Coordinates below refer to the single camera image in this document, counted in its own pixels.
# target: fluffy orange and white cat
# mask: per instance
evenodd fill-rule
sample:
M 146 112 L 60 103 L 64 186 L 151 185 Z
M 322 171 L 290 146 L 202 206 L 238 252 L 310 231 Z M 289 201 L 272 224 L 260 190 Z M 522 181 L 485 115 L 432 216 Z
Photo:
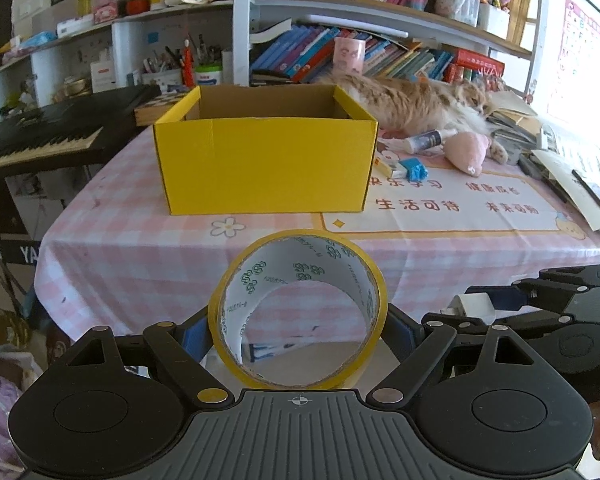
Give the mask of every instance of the fluffy orange and white cat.
M 383 130 L 401 131 L 408 137 L 428 130 L 452 128 L 458 132 L 475 132 L 491 137 L 488 156 L 500 164 L 507 162 L 506 150 L 493 139 L 492 128 L 484 117 L 488 95 L 477 84 L 411 82 L 341 72 L 324 76 L 317 83 L 340 86 L 376 118 Z

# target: eraser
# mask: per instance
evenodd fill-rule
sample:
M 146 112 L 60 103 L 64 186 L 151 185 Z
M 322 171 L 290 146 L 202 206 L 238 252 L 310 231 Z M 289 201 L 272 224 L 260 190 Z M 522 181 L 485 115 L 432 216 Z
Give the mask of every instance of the eraser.
M 422 182 L 429 176 L 429 171 L 417 158 L 405 158 L 400 164 L 407 170 L 407 180 L 409 182 Z

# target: pink gingham tablecloth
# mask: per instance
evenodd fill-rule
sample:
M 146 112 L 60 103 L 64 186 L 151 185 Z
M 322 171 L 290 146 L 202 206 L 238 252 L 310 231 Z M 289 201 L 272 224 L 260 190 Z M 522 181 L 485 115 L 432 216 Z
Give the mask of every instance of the pink gingham tablecloth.
M 553 206 L 567 212 L 587 238 L 548 233 L 357 236 L 354 241 L 378 264 L 390 301 L 420 319 L 426 312 L 439 312 L 469 285 L 505 285 L 537 276 L 544 267 L 600 263 L 600 234 L 592 233 L 562 203 Z M 180 323 L 206 305 L 241 250 L 273 232 L 318 227 L 315 217 L 170 216 L 152 131 L 147 129 L 87 184 L 46 233 L 36 292 L 74 340 L 95 325 L 109 325 L 116 335 L 125 335 L 141 333 L 160 320 Z M 310 288 L 300 297 L 297 289 L 286 294 L 284 288 L 276 304 L 256 309 L 247 330 L 250 342 L 360 339 L 362 316 L 352 316 L 340 296 Z

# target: stuffed toy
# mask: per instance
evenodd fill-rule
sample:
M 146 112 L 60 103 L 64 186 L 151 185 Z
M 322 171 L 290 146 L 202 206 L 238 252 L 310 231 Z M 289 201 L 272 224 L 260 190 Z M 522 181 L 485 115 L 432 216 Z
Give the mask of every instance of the stuffed toy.
M 458 170 L 480 176 L 482 163 L 491 146 L 491 138 L 473 132 L 459 132 L 449 137 L 443 146 L 445 156 Z

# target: roll of yellow tape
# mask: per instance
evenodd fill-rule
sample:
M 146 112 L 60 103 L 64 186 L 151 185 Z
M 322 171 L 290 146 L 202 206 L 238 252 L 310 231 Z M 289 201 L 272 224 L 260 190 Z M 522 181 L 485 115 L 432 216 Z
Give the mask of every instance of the roll of yellow tape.
M 242 362 L 242 335 L 251 314 L 272 290 L 314 280 L 345 292 L 365 319 L 366 337 L 338 370 L 311 384 L 276 384 Z M 387 296 L 378 266 L 357 245 L 325 231 L 296 229 L 275 233 L 247 247 L 229 266 L 211 296 L 209 329 L 219 356 L 251 388 L 327 390 L 352 386 L 380 338 Z

